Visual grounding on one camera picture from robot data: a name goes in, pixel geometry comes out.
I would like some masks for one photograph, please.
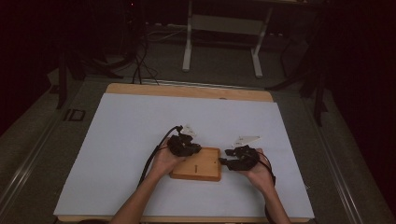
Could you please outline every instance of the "dark background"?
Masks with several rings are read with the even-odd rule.
[[[74,38],[82,47],[89,39],[92,44],[85,48],[99,51],[94,54],[106,49],[122,53],[120,32],[125,19],[120,2],[98,1],[98,11],[103,8],[109,11],[102,10],[94,18],[88,3],[86,0],[1,3],[0,134],[50,87],[46,75],[58,66],[60,36]],[[118,5],[110,7],[109,3]],[[149,23],[185,24],[187,1],[147,1],[146,6]],[[337,6],[339,9],[329,14],[319,36],[320,45],[327,52],[326,86],[396,215],[395,1],[339,1]],[[227,10],[220,11],[214,5],[203,6],[203,10],[209,9],[227,14]],[[288,21],[282,20],[288,10],[276,12],[271,32],[288,33]],[[239,13],[261,15],[260,11],[249,12],[248,7],[240,8]],[[114,29],[110,33],[115,35],[99,38],[98,29]]]

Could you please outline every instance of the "gray floor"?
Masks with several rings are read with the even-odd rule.
[[[260,53],[264,70],[261,79],[254,77],[248,48],[200,43],[192,48],[189,73],[181,71],[184,42],[179,36],[150,42],[145,62],[158,71],[156,78],[162,85],[206,84],[263,90],[285,79],[279,60],[286,43],[282,38],[264,40]],[[31,164],[34,169],[26,174],[23,188],[14,193],[8,203],[10,207],[3,210],[2,223],[53,222],[52,212],[106,86],[115,81],[131,81],[133,71],[134,65],[118,71],[125,76],[123,80],[91,73],[83,82],[70,81],[70,97],[63,110],[55,109],[57,95],[45,93],[1,137],[1,190],[6,189],[29,152],[41,148],[36,162]],[[149,77],[149,73],[143,70],[143,76]],[[396,223],[331,93],[326,91],[324,103],[328,112],[322,114],[323,127],[319,128],[312,119],[313,99],[301,98],[299,87],[297,83],[272,94],[279,104],[304,182],[309,187],[307,192],[317,223]],[[85,119],[62,121],[68,108],[85,110]]]

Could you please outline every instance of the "small wooden box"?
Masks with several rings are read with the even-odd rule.
[[[188,157],[171,172],[174,179],[220,181],[220,149],[203,147],[200,152]]]

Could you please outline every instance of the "wooden table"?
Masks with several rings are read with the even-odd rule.
[[[120,93],[133,95],[161,95],[189,98],[228,99],[242,101],[273,102],[273,98],[266,91],[226,90],[200,87],[176,87],[176,86],[150,86],[132,84],[110,84],[106,93]],[[111,216],[64,216],[58,215],[59,220],[81,221],[87,219],[110,220]],[[293,222],[306,222],[309,218],[293,218]],[[141,222],[264,222],[263,217],[142,217]]]

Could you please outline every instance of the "wrist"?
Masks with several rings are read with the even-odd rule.
[[[159,172],[154,172],[154,171],[149,171],[148,175],[146,176],[146,178],[155,180],[155,181],[159,181],[161,178],[163,178],[163,174],[159,173]]]
[[[276,193],[276,189],[273,183],[262,183],[258,186],[258,189],[263,196],[273,195]]]

